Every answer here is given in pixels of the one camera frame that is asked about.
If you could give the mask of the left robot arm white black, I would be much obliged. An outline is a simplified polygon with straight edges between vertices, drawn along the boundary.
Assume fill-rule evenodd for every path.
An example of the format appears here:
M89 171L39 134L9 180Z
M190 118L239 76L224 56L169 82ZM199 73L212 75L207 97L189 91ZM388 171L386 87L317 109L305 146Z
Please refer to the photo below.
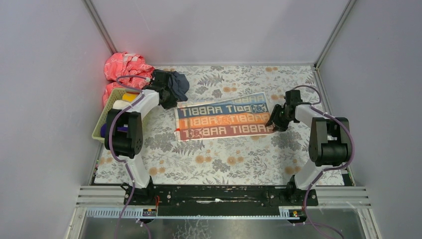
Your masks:
M154 70L152 78L144 77L146 86L131 87L123 83L131 75L119 76L116 82L136 93L136 97L123 109L109 110L106 118L105 147L115 161L122 163L129 174L132 188L147 188L151 177L140 158L143 147L143 126L145 116L157 106L171 109L179 102L187 101L190 83L186 76L175 71Z

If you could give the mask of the beige lettered towel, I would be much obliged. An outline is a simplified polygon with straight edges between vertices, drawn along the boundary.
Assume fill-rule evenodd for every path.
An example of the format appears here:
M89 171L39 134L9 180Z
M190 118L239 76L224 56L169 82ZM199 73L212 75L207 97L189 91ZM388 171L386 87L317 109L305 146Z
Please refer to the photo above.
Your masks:
M272 126L264 93L217 103L175 109L175 135L179 141L271 134Z

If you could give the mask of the purple towel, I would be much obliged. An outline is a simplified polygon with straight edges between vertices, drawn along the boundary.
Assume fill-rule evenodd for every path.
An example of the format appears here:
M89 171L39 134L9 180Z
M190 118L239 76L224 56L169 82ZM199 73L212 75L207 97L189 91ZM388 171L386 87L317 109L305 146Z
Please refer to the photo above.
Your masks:
M127 131L128 131L128 127L127 127L127 125L124 125L124 126L118 126L118 127L117 127L117 131L120 131L120 132L127 132ZM106 136L106 123L105 123L105 124L103 124L103 125L101 126L101 128L100 128L100 137L105 138L105 136Z

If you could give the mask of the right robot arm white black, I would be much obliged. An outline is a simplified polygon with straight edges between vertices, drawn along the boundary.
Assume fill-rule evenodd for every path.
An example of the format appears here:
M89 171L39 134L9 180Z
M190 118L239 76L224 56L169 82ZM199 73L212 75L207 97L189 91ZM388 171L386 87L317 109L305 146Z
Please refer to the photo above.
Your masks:
M296 89L285 93L283 105L274 106L266 126L271 126L274 132L285 132L291 122L305 124L310 129L310 139L309 159L289 185L299 190L312 188L324 172L340 170L353 158L348 119L318 110L312 103L303 101Z

